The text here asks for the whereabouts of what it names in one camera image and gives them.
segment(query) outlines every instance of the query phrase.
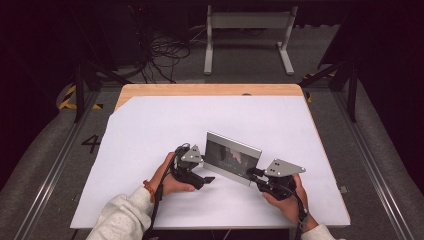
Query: person's right hand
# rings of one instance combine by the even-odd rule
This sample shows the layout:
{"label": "person's right hand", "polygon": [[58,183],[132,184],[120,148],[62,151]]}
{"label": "person's right hand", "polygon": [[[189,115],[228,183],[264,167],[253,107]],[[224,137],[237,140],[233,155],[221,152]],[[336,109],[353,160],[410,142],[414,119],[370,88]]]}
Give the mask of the person's right hand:
{"label": "person's right hand", "polygon": [[[305,189],[303,188],[299,174],[293,175],[293,178],[296,182],[296,193],[302,200],[303,206],[309,211],[308,196],[306,194]],[[262,196],[268,201],[269,204],[280,209],[281,213],[297,226],[297,224],[299,223],[299,206],[295,196],[291,196],[281,201],[278,201],[271,194],[266,192],[263,192]],[[306,226],[303,228],[303,232],[307,232],[312,228],[315,228],[316,226],[318,226],[318,223],[315,221],[312,215],[310,215]]]}

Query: tablet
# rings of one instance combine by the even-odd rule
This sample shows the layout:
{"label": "tablet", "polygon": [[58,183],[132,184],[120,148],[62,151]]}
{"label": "tablet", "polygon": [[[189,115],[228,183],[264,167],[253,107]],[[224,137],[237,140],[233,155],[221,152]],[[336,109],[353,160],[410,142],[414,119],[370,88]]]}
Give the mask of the tablet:
{"label": "tablet", "polygon": [[232,140],[228,137],[207,132],[203,167],[239,183],[250,185],[247,169],[255,168],[262,151]]}

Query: white tabletop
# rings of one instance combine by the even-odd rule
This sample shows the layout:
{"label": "white tabletop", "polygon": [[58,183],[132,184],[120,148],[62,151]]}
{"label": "white tabletop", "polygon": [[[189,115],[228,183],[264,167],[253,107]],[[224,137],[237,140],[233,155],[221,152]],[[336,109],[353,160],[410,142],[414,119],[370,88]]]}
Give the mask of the white tabletop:
{"label": "white tabletop", "polygon": [[[179,145],[196,144],[204,154],[207,131],[261,149],[258,168],[274,158],[306,168],[301,178],[317,221],[350,224],[303,96],[144,96],[111,115],[71,228],[92,228],[107,201],[131,194]],[[245,186],[200,166],[194,170],[216,179],[194,193],[164,198],[156,229],[293,226],[255,183]]]}

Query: metal frame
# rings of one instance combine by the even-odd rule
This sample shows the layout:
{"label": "metal frame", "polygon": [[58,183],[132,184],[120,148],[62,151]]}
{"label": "metal frame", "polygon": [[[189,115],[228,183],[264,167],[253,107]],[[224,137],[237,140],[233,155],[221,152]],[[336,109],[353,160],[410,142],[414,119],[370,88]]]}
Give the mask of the metal frame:
{"label": "metal frame", "polygon": [[293,75],[294,70],[287,53],[287,44],[296,18],[297,6],[290,12],[212,12],[208,5],[206,32],[207,45],[205,56],[205,75],[212,74],[213,41],[212,29],[214,28],[283,28],[283,41],[277,42],[278,51],[287,75]]}

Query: number 4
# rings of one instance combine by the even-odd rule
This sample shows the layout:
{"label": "number 4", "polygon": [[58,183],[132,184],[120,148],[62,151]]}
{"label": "number 4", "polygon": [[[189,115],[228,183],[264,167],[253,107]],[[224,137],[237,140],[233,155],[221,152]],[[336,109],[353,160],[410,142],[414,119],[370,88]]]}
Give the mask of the number 4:
{"label": "number 4", "polygon": [[89,146],[91,146],[90,153],[93,153],[94,152],[94,148],[96,147],[96,145],[100,145],[100,143],[101,143],[101,142],[97,142],[97,139],[99,139],[99,136],[97,136],[97,135],[94,134],[89,139],[87,139],[84,142],[82,142],[81,145],[89,145]]}

